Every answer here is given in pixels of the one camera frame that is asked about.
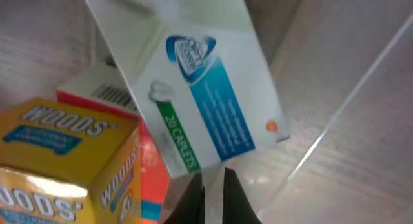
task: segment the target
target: cardboard packaging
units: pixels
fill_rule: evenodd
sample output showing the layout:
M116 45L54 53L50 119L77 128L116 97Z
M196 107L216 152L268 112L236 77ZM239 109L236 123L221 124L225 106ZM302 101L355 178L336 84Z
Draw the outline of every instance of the cardboard packaging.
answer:
M139 119L134 102L119 71L97 62L57 89L59 102L79 105L119 116ZM157 223L170 177L152 138L140 125L142 223Z
M140 216L137 121L35 98L0 122L0 223Z
M86 1L172 178L289 137L243 0Z

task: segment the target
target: orange dot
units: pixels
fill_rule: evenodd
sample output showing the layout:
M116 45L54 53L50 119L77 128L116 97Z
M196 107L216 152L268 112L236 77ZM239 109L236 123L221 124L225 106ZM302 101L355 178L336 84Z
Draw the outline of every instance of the orange dot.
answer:
M277 132L278 131L277 122L275 120L267 121L265 128L269 132Z

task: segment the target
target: white packaging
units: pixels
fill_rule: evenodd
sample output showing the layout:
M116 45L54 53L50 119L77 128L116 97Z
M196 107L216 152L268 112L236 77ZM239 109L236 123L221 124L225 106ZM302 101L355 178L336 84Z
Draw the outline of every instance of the white packaging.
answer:
M167 21L86 1L172 178L289 137L243 0L179 0Z

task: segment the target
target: yellow packaging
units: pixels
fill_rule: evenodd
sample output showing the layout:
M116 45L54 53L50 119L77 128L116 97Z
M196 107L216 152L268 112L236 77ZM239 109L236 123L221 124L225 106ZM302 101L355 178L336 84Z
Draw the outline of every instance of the yellow packaging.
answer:
M0 223L137 223L136 127L40 98L0 114Z

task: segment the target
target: green label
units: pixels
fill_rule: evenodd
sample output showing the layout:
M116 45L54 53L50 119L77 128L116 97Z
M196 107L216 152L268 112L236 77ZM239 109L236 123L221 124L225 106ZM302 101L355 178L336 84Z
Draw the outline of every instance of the green label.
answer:
M199 162L195 156L194 151L186 137L185 131L182 128L181 122L179 122L178 116L175 113L174 107L170 102L156 102L163 121L168 127L169 133L174 139L174 143L178 148L179 154L185 163L188 172L195 172L201 170Z

